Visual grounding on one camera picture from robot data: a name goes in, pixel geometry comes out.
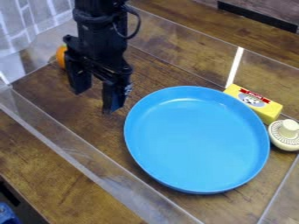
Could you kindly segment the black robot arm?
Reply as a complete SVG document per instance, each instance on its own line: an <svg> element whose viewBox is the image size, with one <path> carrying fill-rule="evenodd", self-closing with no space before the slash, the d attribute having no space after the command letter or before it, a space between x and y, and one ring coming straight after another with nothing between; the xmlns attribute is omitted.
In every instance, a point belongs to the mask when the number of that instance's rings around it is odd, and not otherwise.
<svg viewBox="0 0 299 224"><path fill-rule="evenodd" d="M100 79L106 114L125 106L133 90L130 77L134 68L125 59L125 52L127 41L137 35L127 31L127 16L135 13L127 0L75 0L72 17L79 35L63 37L72 91L83 93L92 87L92 80Z"/></svg>

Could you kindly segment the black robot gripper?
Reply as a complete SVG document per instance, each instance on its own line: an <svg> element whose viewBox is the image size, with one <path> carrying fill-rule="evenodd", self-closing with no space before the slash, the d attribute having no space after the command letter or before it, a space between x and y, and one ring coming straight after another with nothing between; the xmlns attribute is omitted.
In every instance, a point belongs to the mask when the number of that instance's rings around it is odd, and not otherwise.
<svg viewBox="0 0 299 224"><path fill-rule="evenodd" d="M127 17L75 17L78 36L67 35L66 71L72 92L79 95L92 86L92 75L103 83L103 113L111 114L125 107L133 91L133 67L125 59Z"/></svg>

